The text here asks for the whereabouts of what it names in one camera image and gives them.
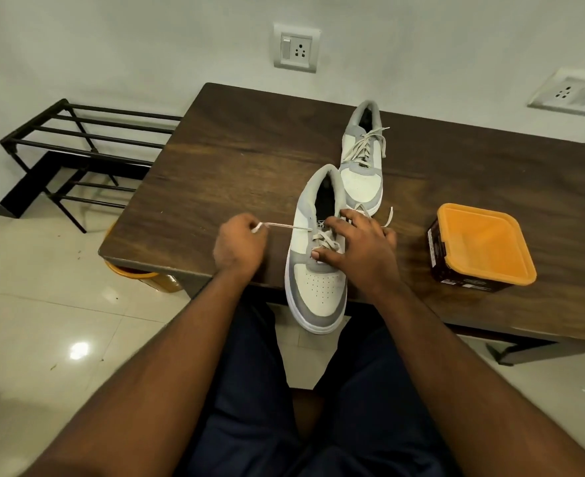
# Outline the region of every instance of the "sneaker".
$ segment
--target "sneaker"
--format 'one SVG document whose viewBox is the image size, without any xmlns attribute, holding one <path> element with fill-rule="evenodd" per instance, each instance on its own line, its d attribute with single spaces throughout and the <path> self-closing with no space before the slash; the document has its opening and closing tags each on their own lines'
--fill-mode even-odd
<svg viewBox="0 0 585 477">
<path fill-rule="evenodd" d="M 383 198 L 381 159 L 385 157 L 385 137 L 388 127 L 381 125 L 376 102 L 366 100 L 352 114 L 342 139 L 341 173 L 345 201 L 350 209 L 359 204 L 373 216 Z"/>
<path fill-rule="evenodd" d="M 332 164 L 324 165 L 299 196 L 284 273 L 292 315 L 303 328 L 318 335 L 334 331 L 344 319 L 347 288 L 345 274 L 315 261 L 310 253 L 316 247 L 344 252 L 344 237 L 324 227 L 327 217 L 341 217 L 344 208 L 339 171 Z"/>
</svg>

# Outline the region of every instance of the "black metal shoe rack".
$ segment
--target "black metal shoe rack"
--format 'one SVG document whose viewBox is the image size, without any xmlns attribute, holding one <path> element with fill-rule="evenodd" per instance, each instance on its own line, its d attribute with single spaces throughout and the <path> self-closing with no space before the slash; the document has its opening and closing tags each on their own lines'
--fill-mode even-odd
<svg viewBox="0 0 585 477">
<path fill-rule="evenodd" d="M 50 198 L 50 200 L 52 200 L 54 204 L 56 204 L 56 206 L 59 207 L 59 209 L 76 225 L 78 229 L 80 229 L 83 233 L 86 233 L 87 231 L 85 230 L 85 228 L 62 205 L 61 200 L 84 202 L 88 204 L 96 204 L 116 208 L 125 208 L 125 206 L 123 204 L 117 204 L 108 201 L 69 196 L 67 195 L 68 192 L 71 191 L 75 186 L 96 187 L 98 189 L 110 189 L 113 191 L 135 192 L 135 189 L 133 188 L 122 187 L 116 180 L 114 173 L 117 172 L 121 176 L 123 174 L 126 174 L 126 177 L 131 177 L 133 179 L 142 179 L 153 164 L 153 162 L 146 160 L 115 156 L 112 154 L 103 154 L 98 151 L 96 146 L 94 146 L 92 140 L 104 140 L 107 142 L 137 145 L 139 147 L 152 147 L 154 149 L 162 149 L 164 147 L 164 144 L 145 142 L 141 140 L 132 140 L 128 138 L 112 137 L 106 135 L 94 135 L 88 133 L 85 130 L 84 125 L 102 125 L 106 127 L 117 127 L 123 129 L 142 130 L 146 132 L 157 132 L 165 134 L 172 134 L 175 130 L 175 127 L 161 128 L 154 127 L 153 125 L 142 125 L 140 123 L 134 124 L 120 121 L 116 122 L 112 120 L 101 119 L 100 118 L 101 115 L 97 115 L 96 117 L 91 118 L 78 117 L 76 115 L 76 112 L 74 112 L 74 109 L 98 112 L 99 114 L 118 114 L 139 118 L 148 118 L 156 120 L 160 119 L 164 121 L 180 121 L 182 118 L 171 115 L 151 114 L 148 112 L 122 111 L 119 109 L 108 109 L 105 107 L 78 105 L 76 103 L 69 103 L 67 99 L 62 98 L 51 107 L 49 107 L 42 113 L 38 114 L 33 119 L 29 120 L 26 124 L 23 124 L 21 127 L 19 127 L 18 129 L 11 132 L 10 134 L 8 134 L 7 136 L 0 140 L 0 144 L 2 145 L 2 147 L 10 155 L 10 157 L 14 159 L 17 162 L 17 164 L 26 171 L 28 175 L 34 172 L 35 167 L 30 169 L 26 165 L 26 163 L 19 157 L 17 150 L 17 146 L 19 145 L 29 145 L 32 147 L 47 149 L 48 152 L 46 152 L 43 159 L 44 160 L 47 159 L 49 161 L 58 161 L 58 165 L 55 167 L 56 169 L 55 172 L 58 172 L 58 169 L 60 169 L 60 167 L 75 167 L 78 169 L 74 173 L 74 175 L 72 175 L 72 177 L 70 177 L 67 180 L 67 182 L 61 186 L 61 188 L 58 191 L 51 192 L 47 187 L 45 187 L 44 184 L 42 185 L 42 187 L 40 187 L 40 190 L 44 192 L 47 195 L 47 197 Z M 67 112 L 69 115 L 61 115 L 60 112 Z M 46 124 L 48 121 L 52 119 L 72 121 L 76 124 L 76 127 L 78 127 L 78 132 L 71 130 L 63 130 L 59 128 L 43 127 L 44 124 Z M 53 145 L 50 143 L 25 140 L 25 137 L 27 137 L 34 131 L 50 132 L 61 135 L 81 137 L 87 141 L 87 144 L 89 145 L 89 150 L 86 151 L 76 149 L 73 147 L 65 147 L 63 145 Z M 85 176 L 85 174 L 87 174 L 88 172 L 98 172 L 101 174 L 106 174 L 109 176 L 114 185 L 82 182 L 81 180 L 83 176 Z"/>
</svg>

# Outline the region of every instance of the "forearm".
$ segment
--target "forearm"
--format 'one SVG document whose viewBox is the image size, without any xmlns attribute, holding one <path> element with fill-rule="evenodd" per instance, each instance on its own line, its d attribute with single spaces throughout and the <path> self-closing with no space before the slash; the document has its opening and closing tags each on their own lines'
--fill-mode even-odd
<svg viewBox="0 0 585 477">
<path fill-rule="evenodd" d="M 376 298 L 375 304 L 467 477 L 585 476 L 585 451 L 407 287 Z"/>
<path fill-rule="evenodd" d="M 215 276 L 91 397 L 35 470 L 55 462 L 101 476 L 169 475 L 198 421 L 246 283 L 231 272 Z"/>
</svg>

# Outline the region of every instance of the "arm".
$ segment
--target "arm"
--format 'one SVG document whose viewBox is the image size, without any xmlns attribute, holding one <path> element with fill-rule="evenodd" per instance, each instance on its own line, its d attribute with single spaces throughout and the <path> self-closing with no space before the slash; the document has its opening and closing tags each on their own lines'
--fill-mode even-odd
<svg viewBox="0 0 585 477">
<path fill-rule="evenodd" d="M 252 234 L 256 223 L 241 214 L 221 226 L 213 280 L 106 381 L 26 477 L 173 472 L 198 422 L 235 306 L 261 264 L 268 230 Z"/>
<path fill-rule="evenodd" d="M 345 254 L 315 259 L 342 270 L 392 334 L 418 394 L 467 477 L 585 477 L 585 451 L 453 334 L 401 282 L 396 233 L 352 211 L 328 218 Z"/>
</svg>

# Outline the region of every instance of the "dark blue pants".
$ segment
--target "dark blue pants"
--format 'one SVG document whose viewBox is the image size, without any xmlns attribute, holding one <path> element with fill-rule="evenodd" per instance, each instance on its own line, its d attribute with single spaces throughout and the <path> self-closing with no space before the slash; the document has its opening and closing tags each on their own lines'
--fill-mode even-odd
<svg viewBox="0 0 585 477">
<path fill-rule="evenodd" d="M 378 313 L 348 322 L 315 392 L 326 404 L 304 444 L 275 316 L 245 292 L 175 475 L 460 475 Z"/>
</svg>

